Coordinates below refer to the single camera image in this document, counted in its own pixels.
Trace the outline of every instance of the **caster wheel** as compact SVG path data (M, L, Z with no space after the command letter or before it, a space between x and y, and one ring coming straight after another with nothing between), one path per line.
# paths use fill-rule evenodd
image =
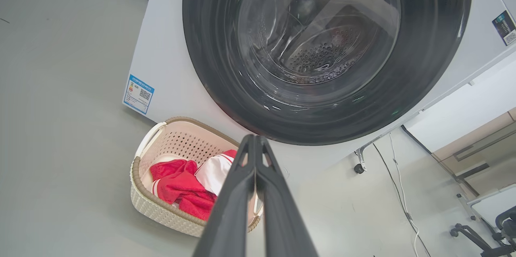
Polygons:
M360 164L357 164L357 165L355 165L355 167L354 167L354 171L355 171L356 173L360 174L360 173L363 173L363 172L364 172L364 169L362 168L362 166L361 166Z

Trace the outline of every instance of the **power cord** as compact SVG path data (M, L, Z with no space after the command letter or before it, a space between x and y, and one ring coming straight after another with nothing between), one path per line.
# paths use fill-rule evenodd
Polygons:
M391 137L391 134L389 133L389 138L391 139L391 148L393 150L393 160L394 160L394 163L396 164L396 169L398 170L398 176L399 176L399 180L400 180L400 187L402 188L402 194L403 194L403 201L402 201L402 195L400 194L399 192L399 189L398 189L398 185L396 185L396 182L394 181L394 178L392 176L392 173L389 169L389 167L387 166L387 163L385 162L385 160L383 159L383 156L382 154L380 153L380 150L378 150L378 147L376 147L376 145L373 143L372 145L375 147L376 151L378 152L378 155L380 156L380 158L382 159L383 161L383 164L385 165L385 168L387 169L387 172L389 173L389 176L391 177L391 181L392 183L394 184L394 187L396 189L396 193L398 194L398 200L399 200L399 204L400 206L402 206L402 210L403 210L403 213L405 214L405 217L407 218L407 220L409 221L409 224L410 226L412 227L412 229L414 230L414 232L416 233L416 237L414 238L414 252L416 254L416 257L419 257L418 256L418 251L416 250L416 246L415 246L415 243L416 243L416 240L419 239L419 241L421 242L422 246L424 247L424 250L426 252L426 254L428 255L428 257L431 257L430 255L430 252L428 252L428 249L426 248L426 245L424 244L424 242L422 241L421 239L421 236L419 235L419 228L414 224L414 222L412 221L412 217L410 215L410 213L407 211L406 207L407 207L407 201L406 201L406 197L405 197L405 191L403 190L403 186L402 186L402 182L401 182L401 179L402 179L402 175L401 173L399 172L399 167L398 167L398 162L396 161L396 152L394 150L394 145L393 145L393 142L392 142L392 137Z

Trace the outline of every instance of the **washing machine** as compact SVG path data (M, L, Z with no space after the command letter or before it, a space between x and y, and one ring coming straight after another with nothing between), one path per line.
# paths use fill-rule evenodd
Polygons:
M503 0L149 0L123 103L315 176L514 50Z

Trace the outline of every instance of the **blue and white sticker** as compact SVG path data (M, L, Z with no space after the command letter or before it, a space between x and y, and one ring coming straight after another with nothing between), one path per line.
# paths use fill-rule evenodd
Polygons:
M129 82L125 90L124 103L135 110L147 114L151 104L154 88L133 75L129 75Z

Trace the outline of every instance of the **beige plastic basket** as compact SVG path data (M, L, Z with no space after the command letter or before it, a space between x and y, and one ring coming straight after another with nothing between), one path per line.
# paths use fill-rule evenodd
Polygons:
M171 229L200 237L206 222L181 211L153 195L140 178L164 154L196 160L201 165L220 152L238 149L239 143L221 132L186 117L170 118L155 125L144 137L131 165L131 201L134 207L147 217ZM262 209L254 204L254 219L248 232L260 222Z

